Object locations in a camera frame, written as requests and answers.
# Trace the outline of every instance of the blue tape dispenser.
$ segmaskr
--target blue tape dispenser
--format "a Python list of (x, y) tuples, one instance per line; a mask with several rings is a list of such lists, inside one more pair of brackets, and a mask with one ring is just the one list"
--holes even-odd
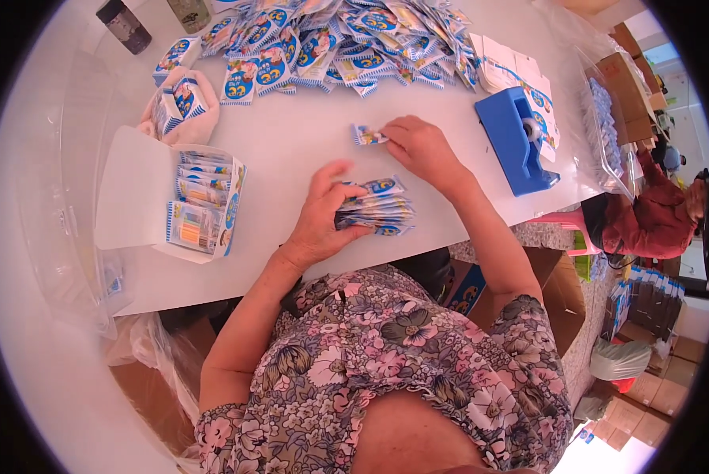
[(497, 92), (475, 107), (515, 197), (558, 183), (560, 175), (543, 169), (539, 161), (541, 129), (522, 87)]

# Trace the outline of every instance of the floral dress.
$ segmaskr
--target floral dress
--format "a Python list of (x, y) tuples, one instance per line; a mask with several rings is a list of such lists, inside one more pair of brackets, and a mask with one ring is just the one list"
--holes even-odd
[(311, 281), (284, 311), (248, 403), (203, 413), (203, 472), (349, 472), (368, 403), (407, 389), (493, 469), (551, 471), (573, 420), (544, 308), (520, 296), (484, 332), (390, 265)]

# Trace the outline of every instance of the woman's left hand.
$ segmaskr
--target woman's left hand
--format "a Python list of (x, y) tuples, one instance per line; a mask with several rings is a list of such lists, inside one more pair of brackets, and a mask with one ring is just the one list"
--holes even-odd
[(312, 265), (339, 253), (348, 243), (373, 233), (373, 228), (358, 225), (337, 231), (334, 217), (341, 204), (351, 197), (368, 192), (359, 186), (347, 186), (332, 181), (351, 167), (345, 160), (336, 160), (312, 176), (310, 192), (302, 206), (297, 226), (279, 253), (304, 273)]

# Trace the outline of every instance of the granite floor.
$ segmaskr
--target granite floor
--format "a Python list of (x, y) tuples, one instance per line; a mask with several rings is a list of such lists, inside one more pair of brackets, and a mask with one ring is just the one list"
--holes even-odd
[[(563, 230), (557, 224), (523, 223), (514, 225), (512, 231), (518, 241), (524, 246), (546, 247), (558, 250), (574, 248), (574, 233)], [(470, 245), (470, 241), (450, 246), (449, 249), (455, 259), (476, 262), (475, 252)], [(594, 382), (594, 377), (589, 374), (591, 350), (602, 328), (602, 317), (605, 313), (607, 297), (615, 284), (616, 277), (617, 272), (612, 272), (603, 281), (587, 283), (581, 280), (583, 299), (587, 305), (587, 319), (562, 360), (565, 383), (570, 393), (571, 406), (574, 409), (578, 400)]]

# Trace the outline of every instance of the tape roll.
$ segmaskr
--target tape roll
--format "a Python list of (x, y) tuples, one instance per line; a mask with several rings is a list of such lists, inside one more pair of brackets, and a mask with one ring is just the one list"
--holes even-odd
[(537, 141), (542, 135), (542, 128), (539, 122), (532, 118), (523, 119), (523, 130), (526, 132), (526, 136), (530, 142)]

